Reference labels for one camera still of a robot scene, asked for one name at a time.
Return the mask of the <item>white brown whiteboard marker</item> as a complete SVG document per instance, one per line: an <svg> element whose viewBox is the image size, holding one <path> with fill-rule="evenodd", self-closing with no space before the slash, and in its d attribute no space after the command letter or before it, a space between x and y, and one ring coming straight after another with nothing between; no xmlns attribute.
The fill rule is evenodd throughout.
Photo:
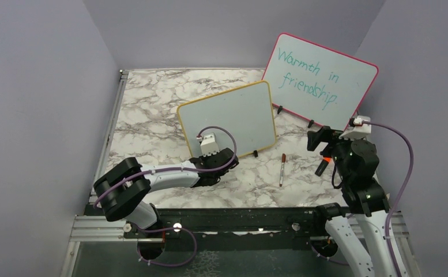
<svg viewBox="0 0 448 277"><path fill-rule="evenodd" d="M282 154L282 156L281 156L280 175L279 175L279 187L283 186L285 163L286 163L286 154Z"/></svg>

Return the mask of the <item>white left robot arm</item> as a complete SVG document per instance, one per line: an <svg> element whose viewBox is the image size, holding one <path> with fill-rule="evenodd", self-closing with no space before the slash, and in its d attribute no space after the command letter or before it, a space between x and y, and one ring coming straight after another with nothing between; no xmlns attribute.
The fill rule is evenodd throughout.
<svg viewBox="0 0 448 277"><path fill-rule="evenodd" d="M160 216L153 204L143 201L148 193L213 186L238 163L238 157L229 148L165 166L143 166L135 157L129 157L94 183L97 198L93 206L103 211L107 221L124 219L145 236L153 237L160 231Z"/></svg>

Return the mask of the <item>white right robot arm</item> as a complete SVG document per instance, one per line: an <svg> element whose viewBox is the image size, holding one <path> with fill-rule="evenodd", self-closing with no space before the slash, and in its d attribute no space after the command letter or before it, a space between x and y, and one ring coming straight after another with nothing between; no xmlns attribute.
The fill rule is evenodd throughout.
<svg viewBox="0 0 448 277"><path fill-rule="evenodd" d="M352 231L347 212L337 203L319 206L312 227L333 239L355 276L408 276L391 226L394 209L374 178L379 157L376 146L366 140L370 132L370 126L362 125L345 132L323 126L307 133L309 151L326 143L321 155L333 161L333 171L341 178L337 188L348 204L348 212L356 218L364 241Z"/></svg>

